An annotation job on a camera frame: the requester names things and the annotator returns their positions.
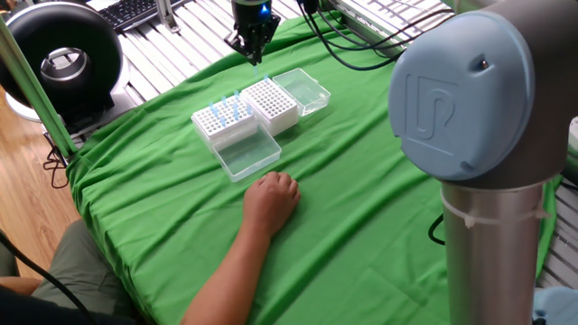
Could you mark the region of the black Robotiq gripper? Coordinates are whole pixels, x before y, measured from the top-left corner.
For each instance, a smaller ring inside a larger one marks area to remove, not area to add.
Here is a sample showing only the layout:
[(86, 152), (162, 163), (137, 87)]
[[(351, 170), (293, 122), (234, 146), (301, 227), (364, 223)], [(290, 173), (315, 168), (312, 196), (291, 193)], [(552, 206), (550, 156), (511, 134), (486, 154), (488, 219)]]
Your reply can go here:
[[(263, 51), (275, 35), (281, 19), (273, 13), (272, 0), (234, 0), (232, 2), (235, 26), (224, 42), (247, 61), (256, 66), (262, 62)], [(255, 35), (257, 42), (245, 38)]]

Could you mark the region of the person's right hand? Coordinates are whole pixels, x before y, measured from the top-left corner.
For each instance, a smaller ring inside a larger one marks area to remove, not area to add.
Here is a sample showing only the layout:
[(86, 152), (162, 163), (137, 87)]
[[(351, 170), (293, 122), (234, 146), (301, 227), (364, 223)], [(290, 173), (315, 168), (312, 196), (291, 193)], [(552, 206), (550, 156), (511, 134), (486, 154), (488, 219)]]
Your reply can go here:
[(298, 182), (288, 173), (267, 173), (245, 192), (242, 231), (273, 237), (292, 215), (300, 198)]

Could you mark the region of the person's left hand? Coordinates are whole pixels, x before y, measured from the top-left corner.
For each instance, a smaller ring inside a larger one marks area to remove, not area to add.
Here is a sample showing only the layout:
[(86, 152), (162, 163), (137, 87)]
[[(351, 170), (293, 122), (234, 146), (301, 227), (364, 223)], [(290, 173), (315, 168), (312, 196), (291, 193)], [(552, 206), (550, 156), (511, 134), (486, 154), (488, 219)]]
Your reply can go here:
[(40, 279), (19, 277), (19, 276), (1, 276), (0, 284), (5, 288), (23, 295), (32, 295), (39, 287)]

